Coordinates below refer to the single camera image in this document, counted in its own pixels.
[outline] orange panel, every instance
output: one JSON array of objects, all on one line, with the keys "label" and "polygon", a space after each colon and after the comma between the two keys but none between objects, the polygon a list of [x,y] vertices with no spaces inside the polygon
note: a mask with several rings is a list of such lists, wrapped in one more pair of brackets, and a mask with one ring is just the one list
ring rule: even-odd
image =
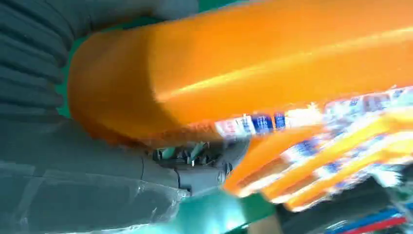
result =
[{"label": "orange panel", "polygon": [[[398,109],[384,113],[376,118],[372,118],[366,123],[359,125],[359,128],[345,133],[343,137],[338,141],[333,141],[330,145],[326,145],[323,150],[315,155],[314,158],[308,160],[305,164],[284,173],[283,177],[281,177],[268,187],[263,188],[262,193],[269,200],[279,201],[279,197],[290,199],[292,197],[291,195],[285,197],[285,190],[293,185],[299,184],[303,180],[306,180],[315,169],[320,168],[327,163],[338,160],[343,156],[343,154],[374,136],[377,136],[379,134],[396,133],[406,129],[413,129],[412,108]],[[398,152],[397,149],[393,147],[393,155],[394,153],[398,153],[405,156],[406,154],[413,152],[409,147],[399,148],[399,150],[404,151]],[[315,185],[312,186],[310,190],[305,190],[305,192],[300,193],[297,197],[292,198],[291,203],[293,203],[295,207],[297,206],[297,204],[293,202],[295,199],[299,199],[302,204],[307,203],[309,200],[311,200],[312,197],[315,197],[321,192],[324,192],[326,188],[332,187],[331,185],[345,180],[349,175],[356,173],[360,169],[376,161],[377,156],[371,156],[366,159],[360,160],[357,163],[354,163],[354,165],[346,167],[344,170],[341,170],[337,175],[334,176],[333,180],[331,181],[314,181]]]},{"label": "orange panel", "polygon": [[296,142],[310,138],[321,131],[320,126],[276,133],[263,138],[254,138],[242,162],[224,184],[224,189],[237,196],[247,196],[256,190],[248,187],[267,176],[276,176],[289,167],[280,154]]},{"label": "orange panel", "polygon": [[354,173],[362,170],[372,163],[389,161],[413,153],[413,133],[400,132],[387,137],[390,141],[383,145],[383,148],[372,151],[370,155],[360,158],[346,166],[336,175],[328,180],[320,180],[311,185],[309,189],[303,190],[287,203],[291,210],[305,206],[309,201],[318,199],[320,193],[325,193],[329,188],[334,187],[344,179],[351,177]]},{"label": "orange panel", "polygon": [[97,34],[74,57],[71,112],[98,136],[157,147],[219,139],[221,119],[408,86],[412,12],[411,0],[268,0]]}]

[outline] red stripe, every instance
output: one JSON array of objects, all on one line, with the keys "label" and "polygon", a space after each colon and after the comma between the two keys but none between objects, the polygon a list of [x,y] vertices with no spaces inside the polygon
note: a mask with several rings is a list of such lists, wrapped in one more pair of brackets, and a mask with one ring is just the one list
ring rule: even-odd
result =
[{"label": "red stripe", "polygon": [[367,225],[367,226],[364,226],[358,229],[353,229],[351,231],[348,231],[342,234],[363,234],[363,233],[368,233],[368,232],[374,232],[377,230],[382,230],[382,229],[390,228],[396,225],[400,225],[405,222],[406,222],[406,218],[404,217],[390,218],[390,219],[386,219],[384,221],[370,224],[370,225]]}]

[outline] black plastic part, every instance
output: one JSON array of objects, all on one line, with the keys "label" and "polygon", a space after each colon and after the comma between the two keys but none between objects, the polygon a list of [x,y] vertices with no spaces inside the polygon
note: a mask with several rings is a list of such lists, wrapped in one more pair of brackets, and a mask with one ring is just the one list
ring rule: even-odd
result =
[{"label": "black plastic part", "polygon": [[227,146],[223,147],[222,155],[216,160],[214,166],[226,167],[230,165],[232,168],[236,168],[247,153],[249,143],[248,139],[229,142]]},{"label": "black plastic part", "polygon": [[179,188],[199,196],[211,189],[216,189],[225,181],[226,172],[223,168],[208,166],[183,165],[176,169],[179,176]]}]

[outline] green floor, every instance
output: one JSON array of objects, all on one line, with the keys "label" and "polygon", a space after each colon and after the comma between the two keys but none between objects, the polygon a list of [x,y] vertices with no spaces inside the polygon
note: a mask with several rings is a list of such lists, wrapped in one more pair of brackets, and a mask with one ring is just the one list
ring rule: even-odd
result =
[{"label": "green floor", "polygon": [[[200,9],[201,11],[211,10],[233,2],[234,0],[200,0]],[[132,24],[123,26],[137,26],[153,22],[152,19],[139,19]],[[78,40],[75,43],[71,55],[83,41]],[[69,66],[64,68],[66,75],[68,71]],[[57,89],[66,98],[66,84],[59,86]],[[67,105],[59,111],[62,115],[70,116]],[[133,233],[223,234],[231,230],[234,233],[241,233],[241,229],[248,223],[273,213],[273,206],[264,201],[260,195],[235,199],[220,190],[215,190],[204,197],[190,198],[183,202],[176,219],[172,222],[144,226],[133,231]]]}]

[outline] metal mechanism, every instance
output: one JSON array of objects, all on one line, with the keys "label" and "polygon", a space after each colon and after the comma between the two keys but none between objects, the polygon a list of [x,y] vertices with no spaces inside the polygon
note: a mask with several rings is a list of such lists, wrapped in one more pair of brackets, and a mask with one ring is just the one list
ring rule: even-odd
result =
[{"label": "metal mechanism", "polygon": [[201,142],[155,150],[152,158],[162,167],[173,168],[177,172],[179,188],[198,196],[223,184],[243,159],[248,147],[248,140]]}]

